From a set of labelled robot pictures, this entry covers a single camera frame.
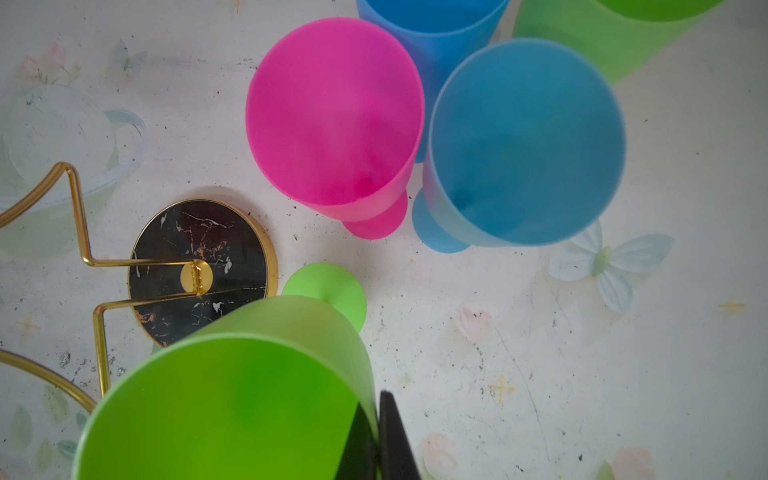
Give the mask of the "pink wine glass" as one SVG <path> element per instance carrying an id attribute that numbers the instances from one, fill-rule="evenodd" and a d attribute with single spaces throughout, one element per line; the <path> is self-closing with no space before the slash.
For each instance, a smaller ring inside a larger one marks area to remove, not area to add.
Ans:
<path id="1" fill-rule="evenodd" d="M 303 25 L 278 41 L 250 83 L 248 142 L 281 193 L 378 240 L 402 224 L 426 116 L 405 47 L 354 18 Z"/>

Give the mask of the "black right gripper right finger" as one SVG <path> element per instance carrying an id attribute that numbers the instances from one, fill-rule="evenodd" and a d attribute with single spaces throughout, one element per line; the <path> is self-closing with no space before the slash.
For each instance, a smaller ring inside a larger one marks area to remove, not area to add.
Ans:
<path id="1" fill-rule="evenodd" d="M 380 467 L 384 480 L 420 480 L 408 437 L 392 392 L 379 398 Z"/>

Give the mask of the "green wine glass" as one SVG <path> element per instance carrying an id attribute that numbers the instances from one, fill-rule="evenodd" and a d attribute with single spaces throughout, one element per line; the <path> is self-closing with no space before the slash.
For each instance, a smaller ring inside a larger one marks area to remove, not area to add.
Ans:
<path id="1" fill-rule="evenodd" d="M 615 83 L 721 4 L 690 1 L 523 1 L 512 36 L 551 40 L 587 58 Z"/>
<path id="2" fill-rule="evenodd" d="M 377 419 L 365 319 L 351 272 L 301 268 L 112 386 L 73 477 L 335 479 L 357 404 Z"/>

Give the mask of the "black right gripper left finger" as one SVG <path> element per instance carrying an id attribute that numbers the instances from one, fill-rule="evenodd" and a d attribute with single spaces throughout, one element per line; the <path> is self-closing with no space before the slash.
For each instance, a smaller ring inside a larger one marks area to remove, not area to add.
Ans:
<path id="1" fill-rule="evenodd" d="M 360 403 L 350 426 L 348 437 L 335 474 L 336 480 L 375 480 L 379 478 L 378 420 L 374 422 Z"/>

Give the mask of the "blue wine glass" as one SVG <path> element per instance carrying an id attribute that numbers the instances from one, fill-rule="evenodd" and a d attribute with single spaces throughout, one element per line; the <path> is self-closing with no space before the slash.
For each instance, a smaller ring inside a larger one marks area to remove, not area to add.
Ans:
<path id="1" fill-rule="evenodd" d="M 557 243 L 607 209 L 625 161 L 621 108 L 585 57 L 548 40 L 497 43 L 436 98 L 412 223 L 440 253 Z"/>
<path id="2" fill-rule="evenodd" d="M 357 0 L 361 19 L 374 23 L 406 48 L 421 77 L 425 124 L 416 157 L 425 160 L 437 96 L 455 68 L 486 47 L 508 6 L 506 0 Z"/>

